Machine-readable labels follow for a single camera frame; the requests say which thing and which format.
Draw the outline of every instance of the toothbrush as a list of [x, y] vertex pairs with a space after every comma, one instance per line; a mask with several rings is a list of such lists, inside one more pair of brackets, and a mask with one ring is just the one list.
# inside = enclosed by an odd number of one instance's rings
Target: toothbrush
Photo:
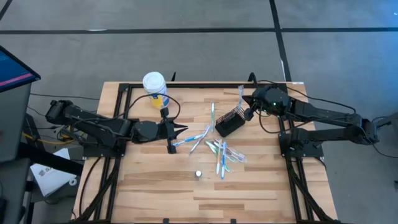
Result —
[[211, 103], [211, 132], [214, 132], [215, 119], [214, 103]]
[[[205, 141], [205, 143], [209, 146], [210, 150], [213, 152], [213, 154], [215, 155], [215, 157], [217, 158], [217, 147], [215, 145], [213, 145], [211, 142], [209, 141]], [[226, 172], [231, 172], [231, 170], [229, 169], [228, 165], [225, 165], [225, 171]]]
[[192, 154], [192, 153], [193, 153], [193, 151], [194, 151], [194, 150], [197, 148], [197, 146], [199, 145], [200, 141], [201, 141], [202, 139], [205, 138], [205, 136], [207, 135], [207, 132], [209, 132], [209, 129], [210, 129], [210, 125], [207, 125], [207, 126], [206, 126], [206, 130], [205, 130], [205, 133], [203, 133], [202, 137], [198, 139], [198, 141], [197, 141], [197, 142], [195, 143], [195, 145], [192, 147], [192, 149], [191, 149], [191, 151], [189, 152], [189, 154]]
[[[217, 141], [214, 141], [214, 145], [219, 146]], [[235, 159], [237, 159], [239, 162], [246, 162], [246, 157], [244, 156], [244, 154], [238, 153], [238, 152], [232, 150], [230, 147], [226, 148], [226, 153], [227, 153], [227, 155], [230, 155], [230, 156], [234, 157]]]
[[197, 135], [197, 136], [192, 136], [192, 137], [190, 137], [190, 138], [187, 138], [187, 139], [184, 140], [184, 141], [180, 141], [180, 142], [174, 143], [173, 146], [179, 146], [179, 145], [184, 144], [184, 143], [186, 143], [186, 142], [190, 142], [190, 141], [196, 140], [196, 139], [198, 139], [198, 138], [201, 138], [202, 136], [203, 136], [203, 134], [199, 134], [199, 135]]
[[216, 175], [218, 175], [220, 173], [220, 160], [221, 160], [221, 143], [218, 145]]
[[225, 175], [225, 154], [226, 154], [226, 142], [224, 142], [224, 149], [223, 149], [223, 167], [221, 168], [221, 180], [224, 179]]

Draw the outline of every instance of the white lid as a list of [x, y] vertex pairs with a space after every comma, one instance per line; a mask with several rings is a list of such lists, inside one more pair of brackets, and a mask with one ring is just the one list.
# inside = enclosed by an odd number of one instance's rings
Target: white lid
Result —
[[163, 75], [159, 72], [149, 72], [144, 76], [142, 83], [144, 84], [146, 91], [157, 93], [163, 89], [166, 81], [164, 80]]

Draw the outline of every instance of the desk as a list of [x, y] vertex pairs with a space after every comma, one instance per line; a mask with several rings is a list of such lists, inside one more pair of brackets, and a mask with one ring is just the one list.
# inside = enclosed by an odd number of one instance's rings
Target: desk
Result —
[[[104, 84], [99, 114], [113, 116], [118, 86], [118, 82]], [[305, 93], [303, 84], [288, 83], [288, 86]], [[245, 88], [244, 94], [250, 95], [253, 90]], [[211, 123], [211, 102], [215, 102], [216, 118], [238, 104], [237, 88], [169, 88], [168, 91], [181, 104], [176, 123], [189, 127], [178, 139], [203, 132], [205, 126]], [[133, 89], [131, 101], [144, 94], [142, 88]], [[289, 95], [307, 100], [293, 91], [289, 91]], [[170, 101], [170, 116], [177, 112], [177, 108]], [[159, 122], [160, 113], [151, 107], [148, 99], [142, 99], [130, 110], [129, 118]], [[278, 120], [273, 116], [262, 118], [262, 123], [268, 130], [279, 130]], [[305, 128], [315, 129], [312, 123]], [[212, 138], [220, 136], [214, 131], [206, 137]], [[169, 218], [172, 223], [229, 223], [230, 219], [236, 218], [238, 223], [295, 223], [286, 164], [280, 155], [277, 135], [265, 133], [255, 114], [252, 121], [246, 122], [225, 139], [229, 146], [248, 158], [245, 164], [228, 163], [233, 172], [227, 173], [225, 180], [216, 176], [215, 157], [204, 143], [191, 156], [188, 151], [193, 144], [179, 146], [178, 154], [167, 154], [165, 141], [143, 145], [128, 143], [126, 155], [121, 160], [112, 222], [161, 223], [163, 218]], [[91, 158], [85, 162], [82, 180], [86, 179], [95, 160]], [[87, 183], [83, 210], [98, 192], [103, 161], [101, 159], [93, 169]], [[309, 191], [322, 209], [336, 218], [325, 168], [312, 158], [305, 158], [303, 163]], [[203, 172], [201, 179], [194, 177], [195, 170]], [[74, 206], [76, 214], [79, 201], [77, 197]], [[300, 205], [305, 218], [302, 200]]]

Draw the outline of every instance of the monitor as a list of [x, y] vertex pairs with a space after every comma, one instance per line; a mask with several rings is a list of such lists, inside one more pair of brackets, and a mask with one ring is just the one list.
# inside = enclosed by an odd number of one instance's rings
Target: monitor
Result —
[[0, 93], [40, 80], [40, 75], [0, 46]]

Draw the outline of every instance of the white paper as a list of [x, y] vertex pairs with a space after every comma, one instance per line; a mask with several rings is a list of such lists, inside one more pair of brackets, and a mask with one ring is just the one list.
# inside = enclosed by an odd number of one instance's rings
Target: white paper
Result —
[[[60, 149], [59, 151], [55, 152], [54, 155], [65, 159], [70, 159], [67, 148]], [[32, 170], [32, 173], [44, 197], [52, 194], [64, 184], [68, 183], [70, 179], [76, 177], [74, 174], [62, 172], [40, 164], [31, 165], [30, 169]]]

